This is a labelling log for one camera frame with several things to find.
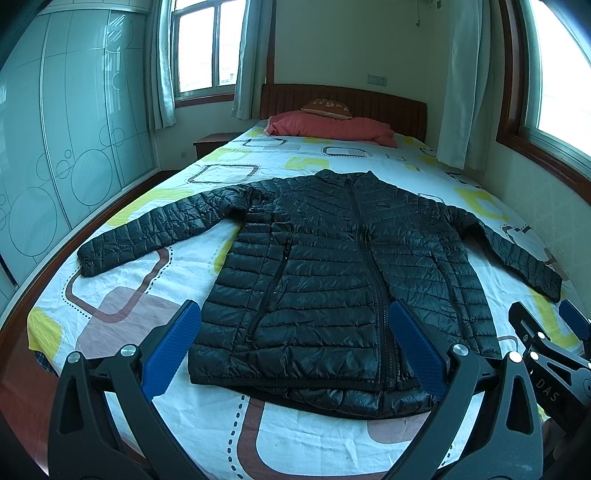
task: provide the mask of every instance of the black puffer jacket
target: black puffer jacket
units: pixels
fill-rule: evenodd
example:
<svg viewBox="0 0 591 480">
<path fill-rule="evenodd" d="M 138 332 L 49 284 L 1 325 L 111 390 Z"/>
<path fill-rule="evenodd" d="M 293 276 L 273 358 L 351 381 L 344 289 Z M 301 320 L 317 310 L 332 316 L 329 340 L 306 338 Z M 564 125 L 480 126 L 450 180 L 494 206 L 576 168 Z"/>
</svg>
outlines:
<svg viewBox="0 0 591 480">
<path fill-rule="evenodd" d="M 387 326 L 390 302 L 487 356 L 500 356 L 486 297 L 462 244 L 474 235 L 557 301 L 560 277 L 473 214 L 373 173 L 273 179 L 156 208 L 78 251 L 93 276 L 198 235 L 223 218 L 238 233 L 203 305 L 189 352 L 196 384 L 350 418 L 428 410 Z"/>
</svg>

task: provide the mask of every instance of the jacket zipper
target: jacket zipper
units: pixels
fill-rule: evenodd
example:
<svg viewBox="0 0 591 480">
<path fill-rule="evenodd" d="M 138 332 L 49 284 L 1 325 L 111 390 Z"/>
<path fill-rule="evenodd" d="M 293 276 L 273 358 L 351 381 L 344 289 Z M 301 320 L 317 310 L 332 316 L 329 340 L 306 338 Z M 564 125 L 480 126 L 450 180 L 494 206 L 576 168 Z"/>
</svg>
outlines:
<svg viewBox="0 0 591 480">
<path fill-rule="evenodd" d="M 378 292 L 378 323 L 379 323 L 379 335 L 380 335 L 380 344 L 381 350 L 383 352 L 382 358 L 380 359 L 380 373 L 379 373 L 379 383 L 381 386 L 384 386 L 387 379 L 387 374 L 391 374 L 392 371 L 392 352 L 390 348 L 390 341 L 386 339 L 386 336 L 389 331 L 388 326 L 388 316 L 386 315 L 386 301 L 388 298 L 386 287 L 384 285 L 384 281 L 382 280 L 382 276 L 378 271 L 378 267 L 376 267 L 374 260 L 371 257 L 371 253 L 369 252 L 369 248 L 366 242 L 366 226 L 363 223 L 361 217 L 361 211 L 359 210 L 359 204 L 357 203 L 357 199 L 355 198 L 355 192 L 353 191 L 353 186 L 351 185 L 350 179 L 346 181 L 347 190 L 349 191 L 349 197 L 351 200 L 351 206 L 353 208 L 353 214 L 357 220 L 358 226 L 356 228 L 356 243 L 359 245 L 359 250 L 361 252 L 361 256 L 369 270 L 370 277 L 372 279 L 372 283 L 374 284 L 374 289 Z M 396 344 L 393 342 L 394 351 L 396 352 Z M 395 366 L 396 366 L 396 380 L 398 379 L 398 362 L 395 359 Z"/>
<path fill-rule="evenodd" d="M 277 284 L 279 283 L 281 276 L 283 275 L 283 271 L 285 270 L 285 265 L 287 264 L 287 260 L 289 259 L 289 256 L 290 256 L 290 251 L 291 251 L 291 240 L 289 240 L 286 243 L 285 248 L 283 249 L 283 258 L 281 259 L 281 263 L 279 264 L 279 268 L 277 269 L 277 271 L 275 272 L 275 275 L 273 275 L 273 278 L 271 279 L 271 282 L 267 286 L 267 289 L 265 290 L 265 294 L 262 297 L 261 304 L 259 305 L 255 316 L 252 318 L 250 325 L 248 326 L 248 332 L 246 333 L 246 341 L 247 342 L 252 342 L 252 337 L 255 333 L 255 330 L 258 327 L 258 324 L 261 322 L 261 319 L 263 318 L 263 316 L 267 312 L 267 307 L 269 306 L 269 302 L 271 301 L 271 295 L 273 295 L 273 292 L 277 288 Z"/>
</svg>

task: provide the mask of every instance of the bedsheet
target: bedsheet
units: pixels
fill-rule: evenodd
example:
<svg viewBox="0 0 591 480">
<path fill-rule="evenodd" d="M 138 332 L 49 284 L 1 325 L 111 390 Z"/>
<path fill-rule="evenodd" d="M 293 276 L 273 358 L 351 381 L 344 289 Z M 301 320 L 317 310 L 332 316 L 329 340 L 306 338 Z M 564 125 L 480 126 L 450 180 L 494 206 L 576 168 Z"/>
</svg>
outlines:
<svg viewBox="0 0 591 480">
<path fill-rule="evenodd" d="M 440 164 L 428 146 L 396 135 L 398 148 L 369 142 L 270 137 L 259 124 L 195 162 L 123 208 L 93 236 L 148 210 L 219 186 L 273 177 L 371 170 L 380 179 L 473 212 L 488 226 L 553 267 L 564 279 L 562 298 L 582 310 L 571 283 L 535 232 L 500 200 L 460 171 Z M 185 299 L 203 304 L 239 226 L 224 220 L 210 231 L 93 278 L 80 276 L 72 254 L 28 316 L 30 348 L 60 372 L 73 350 L 88 358 L 113 355 L 140 343 L 166 323 Z M 571 351 L 582 347 L 558 317 L 557 306 L 528 288 L 466 241 L 469 261 L 486 293 L 502 353 L 524 347 L 507 320 L 521 301 L 552 340 Z M 442 466 L 466 444 L 482 401 L 473 397 Z M 122 437 L 137 443 L 113 394 L 108 402 Z M 154 405 L 194 461 L 212 479 L 379 479 L 398 459 L 427 414 L 392 420 L 344 420 L 265 403 L 221 387 L 189 382 L 187 358 Z"/>
</svg>

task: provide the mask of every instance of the orange cushion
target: orange cushion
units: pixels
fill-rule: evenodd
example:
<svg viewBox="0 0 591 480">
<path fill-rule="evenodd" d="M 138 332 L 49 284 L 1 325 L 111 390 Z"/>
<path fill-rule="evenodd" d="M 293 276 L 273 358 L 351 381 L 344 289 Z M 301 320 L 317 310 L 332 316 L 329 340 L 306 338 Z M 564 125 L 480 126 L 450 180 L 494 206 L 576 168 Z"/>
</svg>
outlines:
<svg viewBox="0 0 591 480">
<path fill-rule="evenodd" d="M 310 100 L 301 108 L 301 110 L 306 113 L 336 118 L 337 120 L 348 120 L 349 118 L 353 117 L 349 107 L 344 103 L 325 100 L 322 98 Z"/>
</svg>

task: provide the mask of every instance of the wooden headboard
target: wooden headboard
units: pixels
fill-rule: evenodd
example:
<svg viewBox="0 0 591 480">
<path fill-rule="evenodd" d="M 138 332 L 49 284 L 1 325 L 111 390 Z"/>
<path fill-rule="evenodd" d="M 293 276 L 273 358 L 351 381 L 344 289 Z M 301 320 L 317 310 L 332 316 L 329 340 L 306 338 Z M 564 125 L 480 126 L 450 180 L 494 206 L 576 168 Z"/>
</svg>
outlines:
<svg viewBox="0 0 591 480">
<path fill-rule="evenodd" d="M 353 116 L 384 122 L 396 133 L 425 141 L 427 105 L 416 100 L 357 88 L 271 83 L 262 86 L 261 119 L 302 108 L 316 98 L 342 102 Z"/>
</svg>

